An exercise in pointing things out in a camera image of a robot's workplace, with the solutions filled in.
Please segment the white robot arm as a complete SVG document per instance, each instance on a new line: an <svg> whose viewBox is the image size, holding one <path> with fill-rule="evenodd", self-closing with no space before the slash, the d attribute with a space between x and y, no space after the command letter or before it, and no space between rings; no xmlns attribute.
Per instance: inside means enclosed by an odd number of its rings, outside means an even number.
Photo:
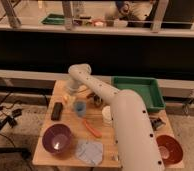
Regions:
<svg viewBox="0 0 194 171"><path fill-rule="evenodd" d="M67 92L86 85L110 105L122 171L164 171L165 167L142 97L133 90L119 90L91 75L89 64L68 69Z"/></svg>

